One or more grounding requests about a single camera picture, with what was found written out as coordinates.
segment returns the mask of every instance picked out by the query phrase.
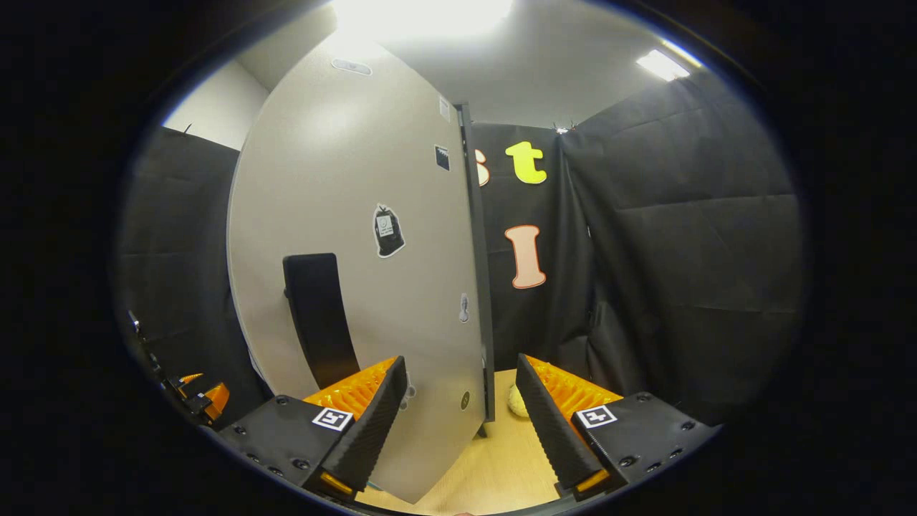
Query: black foam pad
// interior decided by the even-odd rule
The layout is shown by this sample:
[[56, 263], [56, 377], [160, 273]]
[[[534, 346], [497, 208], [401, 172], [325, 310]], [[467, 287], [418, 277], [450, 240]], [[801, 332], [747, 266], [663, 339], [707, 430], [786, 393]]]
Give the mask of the black foam pad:
[[570, 428], [535, 368], [522, 353], [516, 365], [516, 386], [561, 487], [572, 488], [602, 470], [599, 459]]
[[385, 374], [362, 417], [328, 454], [323, 463], [328, 473], [354, 490], [362, 491], [366, 487], [406, 389], [404, 357], [399, 356]]
[[318, 388], [359, 372], [331, 252], [283, 258], [286, 297], [305, 361]]

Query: white wall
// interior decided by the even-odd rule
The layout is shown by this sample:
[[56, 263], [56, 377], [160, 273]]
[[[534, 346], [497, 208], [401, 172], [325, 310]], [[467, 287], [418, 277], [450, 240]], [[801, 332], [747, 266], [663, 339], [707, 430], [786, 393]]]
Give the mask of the white wall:
[[268, 98], [264, 88], [233, 60], [188, 95], [162, 125], [242, 150], [251, 124]]

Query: small black sticker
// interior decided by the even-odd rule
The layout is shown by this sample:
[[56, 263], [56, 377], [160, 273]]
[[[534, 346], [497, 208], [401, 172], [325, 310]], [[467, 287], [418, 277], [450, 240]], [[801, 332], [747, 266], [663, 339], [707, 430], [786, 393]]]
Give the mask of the small black sticker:
[[446, 147], [440, 147], [438, 145], [434, 145], [434, 147], [436, 147], [436, 164], [448, 170], [449, 169], [449, 149], [447, 149]]
[[404, 247], [398, 216], [384, 204], [376, 205], [372, 215], [372, 233], [376, 236], [376, 251], [380, 258], [388, 258]]

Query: orange part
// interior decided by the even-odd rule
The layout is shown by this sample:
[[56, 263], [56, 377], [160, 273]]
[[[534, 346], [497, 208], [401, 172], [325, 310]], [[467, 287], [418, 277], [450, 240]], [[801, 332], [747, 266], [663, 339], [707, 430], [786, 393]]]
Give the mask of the orange part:
[[319, 407], [353, 412], [354, 421], [358, 421], [372, 401], [372, 397], [376, 395], [379, 384], [382, 383], [386, 372], [394, 362], [395, 357], [393, 356], [325, 387], [312, 396], [304, 398], [303, 401]]
[[347, 484], [345, 484], [344, 482], [341, 482], [340, 480], [338, 480], [338, 479], [336, 479], [336, 478], [330, 476], [330, 475], [328, 474], [328, 472], [326, 472], [326, 471], [323, 471], [323, 472], [322, 472], [321, 478], [322, 478], [322, 480], [325, 481], [326, 484], [328, 484], [329, 486], [333, 486], [335, 489], [341, 491], [341, 492], [344, 493], [345, 495], [350, 496], [350, 493], [353, 492], [353, 489], [351, 489], [350, 487], [348, 487]]
[[212, 402], [209, 407], [204, 409], [210, 419], [216, 420], [216, 418], [223, 415], [223, 409], [229, 401], [229, 389], [226, 388], [226, 384], [220, 382], [216, 387], [208, 390], [204, 396], [210, 398]]
[[585, 480], [583, 480], [582, 482], [580, 482], [579, 484], [577, 484], [577, 485], [576, 485], [576, 490], [577, 490], [578, 492], [580, 492], [580, 493], [584, 493], [584, 492], [586, 492], [586, 491], [588, 491], [588, 490], [590, 490], [590, 489], [592, 489], [592, 488], [598, 486], [599, 484], [601, 484], [602, 482], [604, 482], [606, 478], [609, 478], [609, 477], [611, 477], [611, 475], [608, 473], [608, 470], [607, 470], [607, 469], [599, 470], [598, 472], [596, 472], [595, 475], [593, 475], [593, 476], [591, 476], [591, 477], [589, 477], [589, 478], [586, 478]]
[[576, 427], [573, 426], [573, 412], [591, 409], [623, 399], [623, 397], [614, 394], [612, 391], [601, 388], [592, 382], [587, 382], [559, 367], [528, 355], [525, 358], [535, 369], [542, 385], [545, 386], [547, 393], [551, 395], [554, 404], [558, 406], [560, 413], [564, 415], [564, 419], [567, 420], [574, 432]]
[[195, 375], [182, 376], [181, 382], [185, 385], [190, 384], [195, 378], [203, 376], [204, 373], [197, 373]]

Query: sticker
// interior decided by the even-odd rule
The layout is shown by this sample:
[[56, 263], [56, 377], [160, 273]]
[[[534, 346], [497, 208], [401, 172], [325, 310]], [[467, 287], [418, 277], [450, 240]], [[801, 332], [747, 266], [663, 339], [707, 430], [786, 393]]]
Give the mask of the sticker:
[[487, 182], [491, 180], [491, 171], [487, 170], [487, 167], [484, 166], [487, 157], [484, 156], [483, 152], [475, 149], [474, 161], [478, 162], [478, 186], [487, 185]]
[[360, 75], [372, 75], [372, 69], [362, 63], [348, 61], [346, 59], [335, 58], [331, 60], [331, 66], [339, 70], [347, 70], [348, 72], [359, 73]]
[[344, 427], [347, 426], [347, 423], [352, 417], [353, 414], [350, 412], [335, 409], [324, 409], [319, 412], [317, 416], [315, 416], [315, 419], [313, 419], [312, 422], [318, 426], [324, 426], [325, 428], [330, 428], [331, 430], [340, 432], [344, 430]]
[[531, 288], [547, 281], [547, 275], [541, 271], [538, 264], [538, 248], [535, 246], [535, 237], [540, 232], [536, 226], [524, 225], [510, 228], [504, 233], [513, 243], [513, 255], [516, 260], [513, 286], [516, 288]]
[[372, 216], [372, 234], [375, 235], [376, 253], [380, 258], [388, 258], [404, 247], [398, 216], [384, 204], [376, 205]]
[[458, 309], [458, 320], [462, 323], [468, 322], [468, 294], [461, 293], [461, 304]]
[[535, 169], [535, 159], [542, 159], [545, 154], [540, 149], [533, 149], [531, 141], [520, 141], [506, 149], [506, 155], [513, 157], [513, 170], [523, 183], [538, 185], [547, 179], [547, 172]]
[[436, 164], [439, 165], [440, 168], [444, 168], [448, 170], [449, 169], [449, 149], [447, 149], [446, 147], [440, 147], [439, 145], [434, 145], [433, 149], [436, 153]]
[[442, 96], [439, 97], [439, 114], [446, 119], [446, 122], [452, 121], [452, 109], [449, 106], [449, 101]]
[[608, 410], [608, 407], [604, 405], [593, 407], [592, 409], [580, 410], [576, 415], [586, 428], [595, 428], [603, 424], [618, 421], [618, 419], [614, 417], [614, 414]]
[[393, 235], [395, 230], [392, 227], [392, 216], [383, 215], [381, 217], [376, 217], [376, 228], [379, 230], [379, 236], [381, 237]]

